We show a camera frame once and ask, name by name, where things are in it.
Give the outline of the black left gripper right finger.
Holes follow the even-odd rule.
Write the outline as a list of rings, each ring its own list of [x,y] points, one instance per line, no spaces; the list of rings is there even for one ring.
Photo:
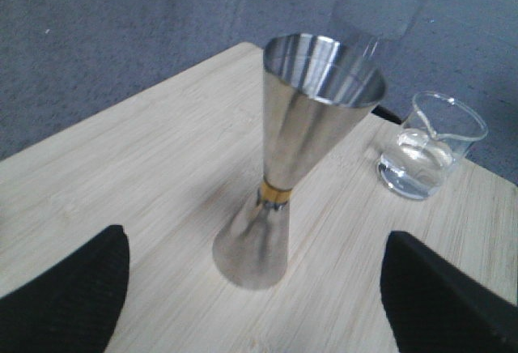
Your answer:
[[[381,302],[400,352],[517,350],[517,307],[408,232],[388,236]]]

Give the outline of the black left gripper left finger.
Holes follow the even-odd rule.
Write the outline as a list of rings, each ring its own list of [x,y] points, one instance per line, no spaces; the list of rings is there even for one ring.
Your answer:
[[[103,352],[129,285],[130,247],[110,225],[1,298],[3,352]]]

